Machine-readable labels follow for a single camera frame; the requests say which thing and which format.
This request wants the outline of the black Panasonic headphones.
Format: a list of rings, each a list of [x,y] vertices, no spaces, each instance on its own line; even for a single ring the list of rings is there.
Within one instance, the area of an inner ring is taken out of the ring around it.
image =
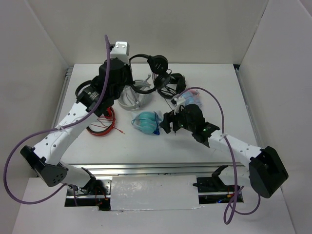
[[[135,58],[145,58],[147,59],[147,63],[149,64],[150,70],[153,75],[156,75],[156,78],[153,81],[154,87],[147,91],[140,91],[138,88],[134,86],[134,83],[130,85],[130,87],[140,93],[140,94],[149,94],[157,91],[158,89],[164,88],[170,81],[170,74],[167,73],[169,64],[168,60],[162,55],[150,56],[146,54],[137,54],[132,56],[129,60]]]

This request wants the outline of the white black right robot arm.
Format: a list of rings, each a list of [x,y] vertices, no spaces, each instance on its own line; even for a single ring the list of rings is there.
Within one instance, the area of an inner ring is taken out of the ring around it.
[[[289,174],[276,149],[250,145],[207,122],[202,110],[195,104],[181,106],[163,115],[161,128],[166,132],[185,129],[208,148],[229,153],[232,166],[220,166],[212,175],[212,185],[218,191],[229,185],[251,187],[263,198],[270,198],[289,178]]]

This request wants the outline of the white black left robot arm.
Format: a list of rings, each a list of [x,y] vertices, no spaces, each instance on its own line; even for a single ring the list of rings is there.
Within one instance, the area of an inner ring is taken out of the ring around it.
[[[107,59],[58,126],[35,146],[21,149],[21,155],[47,186],[75,185],[87,195],[95,190],[96,179],[87,169],[68,165],[61,158],[77,137],[114,104],[124,86],[131,84],[130,63]]]

